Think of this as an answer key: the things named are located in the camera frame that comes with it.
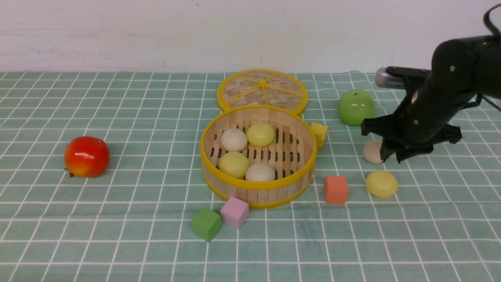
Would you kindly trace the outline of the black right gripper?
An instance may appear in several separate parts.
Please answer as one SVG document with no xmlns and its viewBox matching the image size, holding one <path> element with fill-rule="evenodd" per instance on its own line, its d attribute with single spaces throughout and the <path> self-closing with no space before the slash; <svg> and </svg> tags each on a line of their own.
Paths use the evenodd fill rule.
<svg viewBox="0 0 501 282">
<path fill-rule="evenodd" d="M 363 120 L 361 133 L 383 137 L 382 163 L 394 154 L 401 163 L 430 154 L 437 143 L 458 143 L 462 139 L 461 130 L 449 122 L 461 110 L 477 106 L 478 97 L 474 92 L 453 93 L 426 82 L 413 94 L 408 92 L 393 114 Z"/>
</svg>

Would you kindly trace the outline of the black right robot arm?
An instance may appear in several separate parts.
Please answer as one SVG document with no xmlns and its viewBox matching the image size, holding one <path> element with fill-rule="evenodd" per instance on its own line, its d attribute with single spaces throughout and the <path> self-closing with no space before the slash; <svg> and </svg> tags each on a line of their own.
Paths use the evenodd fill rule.
<svg viewBox="0 0 501 282">
<path fill-rule="evenodd" d="M 365 119 L 361 133 L 382 137 L 380 157 L 398 162 L 429 154 L 439 143 L 458 143 L 459 127 L 449 122 L 485 95 L 500 98 L 500 37 L 460 38 L 439 44 L 431 70 L 389 66 L 378 70 L 376 84 L 404 89 L 393 114 Z"/>
</svg>

